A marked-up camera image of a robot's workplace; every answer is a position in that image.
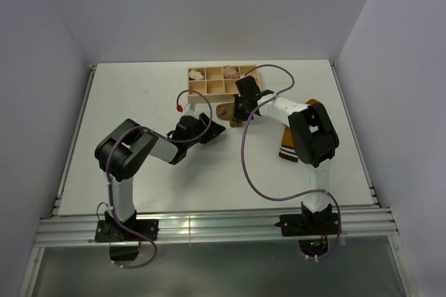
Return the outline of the tan ribbed sock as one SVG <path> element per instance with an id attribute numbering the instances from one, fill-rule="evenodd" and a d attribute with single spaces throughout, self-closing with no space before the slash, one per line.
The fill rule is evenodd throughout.
<path id="1" fill-rule="evenodd" d="M 234 102 L 227 102 L 219 104 L 216 107 L 216 115 L 218 119 L 228 121 L 231 128 L 241 128 L 244 126 L 243 122 L 235 121 L 233 117 Z"/>

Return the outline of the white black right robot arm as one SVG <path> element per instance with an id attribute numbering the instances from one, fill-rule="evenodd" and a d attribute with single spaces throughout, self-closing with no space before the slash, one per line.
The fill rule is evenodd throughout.
<path id="1" fill-rule="evenodd" d="M 302 228 L 309 234 L 317 234 L 326 220 L 322 212 L 335 202 L 329 191 L 330 167 L 339 147 L 339 137 L 323 104 L 302 104 L 282 98 L 281 91 L 261 91 L 251 76 L 236 81 L 233 116 L 244 121 L 240 159 L 242 171 L 250 188 L 268 201 L 288 201 L 302 197 L 303 208 L 309 212 L 302 216 Z M 245 142 L 248 127 L 254 116 L 274 119 L 290 128 L 295 154 L 308 172 L 307 190 L 287 197 L 269 197 L 258 190 L 247 172 Z"/>

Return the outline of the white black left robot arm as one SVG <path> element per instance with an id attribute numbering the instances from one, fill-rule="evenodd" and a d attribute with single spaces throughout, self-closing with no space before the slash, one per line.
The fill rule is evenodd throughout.
<path id="1" fill-rule="evenodd" d="M 200 113 L 181 116 L 176 127 L 165 136 L 132 119 L 124 120 L 108 134 L 97 145 L 94 156 L 107 179 L 107 219 L 113 220 L 111 233 L 118 240 L 127 241 L 136 232 L 133 181 L 147 157 L 177 165 L 189 148 L 208 144 L 225 130 L 223 125 Z"/>

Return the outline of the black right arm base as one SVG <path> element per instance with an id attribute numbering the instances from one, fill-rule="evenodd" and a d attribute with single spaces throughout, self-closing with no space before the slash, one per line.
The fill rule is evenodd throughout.
<path id="1" fill-rule="evenodd" d="M 280 228 L 283 237 L 296 237 L 303 257 L 314 261 L 327 257 L 341 236 L 340 219 L 336 213 L 280 215 L 274 226 Z"/>

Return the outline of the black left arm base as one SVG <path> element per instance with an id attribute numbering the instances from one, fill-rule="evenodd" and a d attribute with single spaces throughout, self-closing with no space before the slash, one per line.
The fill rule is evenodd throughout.
<path id="1" fill-rule="evenodd" d="M 138 234 L 157 240 L 158 220 L 130 220 L 125 226 Z M 94 241 L 109 245 L 109 258 L 124 264 L 134 261 L 139 255 L 141 243 L 144 239 L 123 229 L 115 219 L 107 217 L 97 223 Z"/>

